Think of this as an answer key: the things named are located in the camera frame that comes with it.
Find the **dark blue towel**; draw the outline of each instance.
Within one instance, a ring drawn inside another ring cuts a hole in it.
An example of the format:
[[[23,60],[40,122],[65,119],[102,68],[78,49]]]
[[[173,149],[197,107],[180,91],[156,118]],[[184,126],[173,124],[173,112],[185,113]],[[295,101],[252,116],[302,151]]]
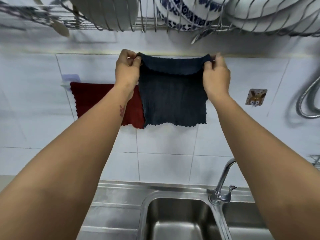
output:
[[[142,58],[139,91],[147,125],[172,123],[181,126],[206,124],[202,84],[203,64],[210,55],[193,59]]]

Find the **backsplash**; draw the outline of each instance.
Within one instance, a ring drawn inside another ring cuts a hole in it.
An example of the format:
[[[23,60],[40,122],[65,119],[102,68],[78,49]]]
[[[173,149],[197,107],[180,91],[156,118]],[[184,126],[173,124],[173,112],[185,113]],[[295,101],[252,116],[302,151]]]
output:
[[[0,175],[16,175],[77,118],[61,75],[114,83],[117,58],[0,54]],[[320,154],[320,119],[303,119],[295,112],[301,90],[320,75],[320,58],[226,58],[226,63],[230,95],[250,116],[307,160]],[[246,105],[250,89],[267,89],[261,106]],[[320,107],[320,95],[316,102]],[[216,185],[232,153],[213,105],[206,105],[207,124],[196,127],[121,127],[101,179]],[[226,181],[247,187],[236,164]]]

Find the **stainless steel countertop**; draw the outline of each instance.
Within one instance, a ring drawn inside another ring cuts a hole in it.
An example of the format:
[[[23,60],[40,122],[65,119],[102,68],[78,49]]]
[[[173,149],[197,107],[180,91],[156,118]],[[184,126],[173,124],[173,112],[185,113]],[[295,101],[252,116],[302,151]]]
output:
[[[207,203],[215,186],[174,185],[142,182],[100,181],[93,202],[77,240],[140,240],[143,239],[147,209],[157,198],[199,199]],[[223,187],[222,193],[229,188]],[[231,202],[254,202],[249,188],[237,188]],[[230,233],[224,233],[230,239]]]

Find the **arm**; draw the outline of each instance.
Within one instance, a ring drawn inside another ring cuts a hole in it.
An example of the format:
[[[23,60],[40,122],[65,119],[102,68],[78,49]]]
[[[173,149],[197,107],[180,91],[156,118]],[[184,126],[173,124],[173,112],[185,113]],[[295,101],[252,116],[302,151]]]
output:
[[[203,85],[270,232],[275,240],[319,239],[320,172],[254,121],[230,97],[229,84],[218,54],[205,64]]]
[[[1,240],[76,239],[139,79],[135,56],[121,52],[114,87],[1,192]]]

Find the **tattoo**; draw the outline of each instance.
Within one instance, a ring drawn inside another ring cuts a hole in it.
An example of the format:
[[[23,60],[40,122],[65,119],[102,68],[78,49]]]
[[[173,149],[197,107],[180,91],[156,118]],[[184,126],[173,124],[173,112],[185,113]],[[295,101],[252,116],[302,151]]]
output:
[[[120,105],[120,116],[121,116],[121,117],[123,117],[123,116],[125,115],[125,111],[126,111],[126,107],[125,107],[125,106],[122,107],[122,106]]]

